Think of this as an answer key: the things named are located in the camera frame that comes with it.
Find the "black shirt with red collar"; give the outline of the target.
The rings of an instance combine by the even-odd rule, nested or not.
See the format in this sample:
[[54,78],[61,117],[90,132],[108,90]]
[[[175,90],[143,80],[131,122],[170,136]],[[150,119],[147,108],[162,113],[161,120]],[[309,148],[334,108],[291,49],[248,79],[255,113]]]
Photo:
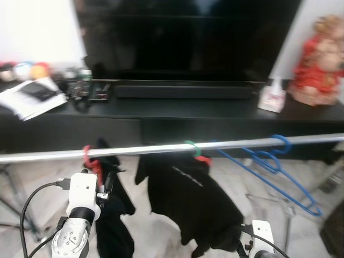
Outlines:
[[191,258],[200,258],[210,249],[238,250],[244,216],[211,177],[208,161],[184,154],[144,154],[134,181],[147,182],[152,213],[177,224],[180,243],[196,243]]

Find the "red plastic hanger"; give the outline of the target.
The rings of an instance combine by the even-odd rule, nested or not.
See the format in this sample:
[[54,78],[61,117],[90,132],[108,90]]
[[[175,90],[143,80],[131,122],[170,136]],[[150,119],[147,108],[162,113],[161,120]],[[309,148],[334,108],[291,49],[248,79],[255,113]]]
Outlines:
[[83,164],[86,169],[90,169],[97,176],[97,186],[103,186],[103,171],[100,162],[96,159],[89,157],[89,150],[91,150],[90,145],[83,147]]

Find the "blue plastic hanger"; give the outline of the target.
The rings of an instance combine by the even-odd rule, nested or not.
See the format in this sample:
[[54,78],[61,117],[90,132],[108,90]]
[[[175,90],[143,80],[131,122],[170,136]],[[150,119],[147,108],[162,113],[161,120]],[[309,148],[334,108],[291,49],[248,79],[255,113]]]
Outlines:
[[251,169],[248,165],[245,165],[243,162],[240,162],[234,157],[231,157],[228,153],[224,152],[222,149],[219,149],[218,152],[223,155],[225,158],[228,158],[229,160],[233,161],[234,163],[238,164],[240,167],[243,167],[244,170],[247,170],[251,174],[255,175],[266,183],[269,187],[273,188],[275,191],[279,192],[285,199],[292,202],[293,204],[296,204],[301,208],[303,211],[305,211],[308,214],[311,214],[315,217],[322,217],[324,212],[322,209],[320,209],[319,205],[316,202],[316,199],[310,194],[310,192],[303,187],[292,175],[285,172],[285,170],[282,167],[282,163],[277,158],[280,154],[286,154],[289,153],[292,150],[292,143],[290,140],[288,140],[285,136],[282,135],[272,135],[272,138],[278,139],[282,141],[284,144],[283,148],[273,148],[271,150],[268,150],[267,152],[264,152],[263,150],[260,150],[259,152],[254,152],[250,148],[242,148],[242,150],[248,154],[249,160],[253,163],[261,167],[261,169],[273,174],[273,175],[284,175],[287,177],[287,179],[292,182],[306,197],[307,200],[310,201],[309,204],[303,204],[300,200],[297,200],[295,197],[292,197],[287,192],[283,191],[278,187],[277,185],[273,184],[273,182],[270,182],[267,180],[263,175],[258,174],[254,169]]

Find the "black shirt with fonemax print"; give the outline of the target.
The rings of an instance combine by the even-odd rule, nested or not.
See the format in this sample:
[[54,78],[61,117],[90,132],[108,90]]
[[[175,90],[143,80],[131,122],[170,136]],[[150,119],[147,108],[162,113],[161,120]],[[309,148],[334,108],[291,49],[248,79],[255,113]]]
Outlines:
[[100,258],[133,258],[135,243],[121,216],[132,216],[136,208],[119,180],[120,160],[115,156],[96,157],[95,160],[102,167],[106,186],[111,187],[95,223],[98,255]]

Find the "silver metal clothes rack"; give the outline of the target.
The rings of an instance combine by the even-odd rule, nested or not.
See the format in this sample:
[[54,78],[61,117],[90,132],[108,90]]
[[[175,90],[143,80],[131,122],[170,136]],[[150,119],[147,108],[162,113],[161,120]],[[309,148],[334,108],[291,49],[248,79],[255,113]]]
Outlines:
[[61,152],[33,152],[0,154],[0,164],[16,164],[22,162],[69,160],[75,158],[90,158],[118,155],[140,155],[147,153],[190,152],[191,150],[216,150],[232,148],[276,147],[300,144],[321,144],[344,141],[344,133],[290,136],[284,140],[262,138],[253,140],[219,141],[197,144],[174,144],[125,148],[93,148],[91,150],[62,150]]

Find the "black television console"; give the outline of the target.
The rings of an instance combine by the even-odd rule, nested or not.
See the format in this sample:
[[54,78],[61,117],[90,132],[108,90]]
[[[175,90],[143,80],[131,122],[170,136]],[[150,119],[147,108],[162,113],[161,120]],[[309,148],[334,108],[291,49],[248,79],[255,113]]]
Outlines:
[[253,140],[271,135],[344,132],[344,106],[309,106],[288,98],[280,113],[250,100],[116,98],[57,106],[22,121],[0,106],[0,152],[75,150],[103,138],[111,147]]

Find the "green white cup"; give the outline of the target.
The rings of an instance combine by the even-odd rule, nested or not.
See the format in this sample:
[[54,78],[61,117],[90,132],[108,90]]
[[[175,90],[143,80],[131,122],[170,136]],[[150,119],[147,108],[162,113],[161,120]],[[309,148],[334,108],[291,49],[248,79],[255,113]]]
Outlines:
[[77,79],[79,81],[91,81],[93,79],[93,73],[91,69],[88,69],[86,67],[79,67],[76,70],[77,73]]

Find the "black wallet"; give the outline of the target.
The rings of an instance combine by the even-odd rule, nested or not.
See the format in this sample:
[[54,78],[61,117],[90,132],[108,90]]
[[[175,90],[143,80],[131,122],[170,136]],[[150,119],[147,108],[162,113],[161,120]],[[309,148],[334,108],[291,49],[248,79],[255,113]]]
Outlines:
[[28,83],[22,86],[19,91],[32,98],[36,98],[38,101],[44,102],[50,98],[57,96],[58,91],[51,90],[41,83]]

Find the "black soundbar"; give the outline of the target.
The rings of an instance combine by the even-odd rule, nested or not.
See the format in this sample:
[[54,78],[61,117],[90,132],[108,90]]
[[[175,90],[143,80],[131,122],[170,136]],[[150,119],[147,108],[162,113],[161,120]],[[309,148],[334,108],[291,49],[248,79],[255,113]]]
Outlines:
[[118,98],[249,99],[256,87],[243,81],[147,81],[114,83]]

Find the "orange round toy figure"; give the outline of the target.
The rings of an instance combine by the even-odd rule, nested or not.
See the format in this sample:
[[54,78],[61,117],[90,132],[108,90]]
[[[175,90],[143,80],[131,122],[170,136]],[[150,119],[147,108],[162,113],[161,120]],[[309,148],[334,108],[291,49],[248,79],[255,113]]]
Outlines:
[[51,76],[49,64],[47,62],[35,62],[30,69],[30,76],[34,80],[49,78]]

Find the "white round toy figure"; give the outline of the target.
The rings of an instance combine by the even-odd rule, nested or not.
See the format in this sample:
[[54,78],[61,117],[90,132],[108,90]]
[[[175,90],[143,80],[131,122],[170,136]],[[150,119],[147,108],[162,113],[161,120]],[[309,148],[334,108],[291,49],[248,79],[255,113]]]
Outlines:
[[33,64],[31,62],[18,62],[12,69],[16,79],[19,81],[29,81],[32,79],[32,70]]

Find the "black round toy figure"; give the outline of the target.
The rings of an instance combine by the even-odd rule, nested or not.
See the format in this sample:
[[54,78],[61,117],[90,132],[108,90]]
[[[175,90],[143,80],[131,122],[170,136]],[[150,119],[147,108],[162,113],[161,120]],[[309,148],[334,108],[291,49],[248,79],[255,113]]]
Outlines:
[[0,64],[0,81],[11,82],[15,80],[15,74],[12,71],[13,65],[10,62]]

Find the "red laughing buddha statue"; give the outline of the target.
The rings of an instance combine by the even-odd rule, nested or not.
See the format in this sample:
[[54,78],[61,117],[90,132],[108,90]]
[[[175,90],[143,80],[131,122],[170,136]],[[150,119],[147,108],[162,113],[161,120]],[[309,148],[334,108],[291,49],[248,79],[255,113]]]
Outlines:
[[305,42],[288,93],[310,106],[334,105],[344,76],[344,24],[337,15],[320,17]]

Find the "black flat television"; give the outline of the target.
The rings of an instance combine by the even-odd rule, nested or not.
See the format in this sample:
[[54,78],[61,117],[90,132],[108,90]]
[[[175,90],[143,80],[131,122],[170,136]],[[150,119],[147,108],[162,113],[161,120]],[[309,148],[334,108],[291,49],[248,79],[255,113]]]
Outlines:
[[97,79],[265,81],[302,0],[72,0]]

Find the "pink white tissue box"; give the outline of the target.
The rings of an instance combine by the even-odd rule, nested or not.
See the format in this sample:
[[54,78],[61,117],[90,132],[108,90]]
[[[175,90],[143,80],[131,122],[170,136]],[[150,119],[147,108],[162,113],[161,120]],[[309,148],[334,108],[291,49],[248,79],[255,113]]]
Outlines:
[[283,89],[283,80],[274,78],[270,81],[270,84],[266,84],[261,89],[257,107],[260,110],[280,113],[285,106],[285,100],[286,91]]

